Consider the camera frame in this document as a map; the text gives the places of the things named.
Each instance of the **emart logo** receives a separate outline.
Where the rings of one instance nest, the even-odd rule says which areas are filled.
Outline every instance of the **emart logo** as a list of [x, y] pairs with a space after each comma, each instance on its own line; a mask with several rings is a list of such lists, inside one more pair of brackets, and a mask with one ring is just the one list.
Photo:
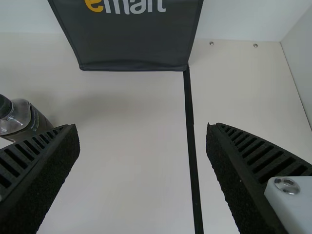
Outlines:
[[[111, 13], [111, 5], [110, 0], [84, 0], [87, 7], [94, 12], [102, 12], [105, 8], [106, 13]], [[153, 12], [153, 0], [112, 0], [114, 5], [115, 14], [120, 14], [120, 5], [119, 3], [122, 2], [124, 13], [129, 15], [130, 12], [132, 14], [142, 14], [143, 12]], [[159, 12], [166, 12], [166, 8], [162, 6], [162, 0], [157, 0], [157, 10]]]

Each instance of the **black strip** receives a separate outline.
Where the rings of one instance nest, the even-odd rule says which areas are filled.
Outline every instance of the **black strip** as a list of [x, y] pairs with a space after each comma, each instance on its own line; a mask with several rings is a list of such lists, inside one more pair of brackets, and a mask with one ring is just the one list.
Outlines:
[[194, 134], [194, 114], [193, 114], [191, 77], [189, 66], [187, 67], [186, 71], [183, 72], [183, 78], [184, 78], [184, 96], [185, 96], [185, 114], [186, 114], [186, 133], [187, 133], [187, 145], [189, 150], [189, 165], [191, 176], [195, 234], [203, 234], [204, 228], [200, 204], [198, 169], [197, 169], [195, 134]]

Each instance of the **screw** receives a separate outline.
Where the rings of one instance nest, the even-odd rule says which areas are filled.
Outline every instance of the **screw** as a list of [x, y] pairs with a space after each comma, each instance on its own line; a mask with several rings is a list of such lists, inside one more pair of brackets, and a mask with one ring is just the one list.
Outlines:
[[282, 192], [290, 195], [296, 195], [300, 192], [299, 185], [290, 178], [278, 177], [274, 180], [275, 186]]

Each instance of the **white wall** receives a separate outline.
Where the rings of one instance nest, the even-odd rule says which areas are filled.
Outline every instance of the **white wall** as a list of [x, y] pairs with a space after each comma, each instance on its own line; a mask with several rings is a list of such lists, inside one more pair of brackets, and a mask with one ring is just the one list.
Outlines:
[[312, 0], [204, 0], [198, 38], [281, 41]]
[[[198, 38], [281, 41], [312, 0], [204, 0]], [[62, 32], [47, 0], [0, 1], [0, 32]]]
[[312, 7], [282, 40], [282, 47], [310, 125], [312, 124]]

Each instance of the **black fabric bag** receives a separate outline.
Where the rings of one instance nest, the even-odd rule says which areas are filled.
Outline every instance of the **black fabric bag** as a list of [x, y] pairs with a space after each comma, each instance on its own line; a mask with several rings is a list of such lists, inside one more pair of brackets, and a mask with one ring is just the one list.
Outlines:
[[48, 0], [83, 71], [184, 71], [203, 0]]

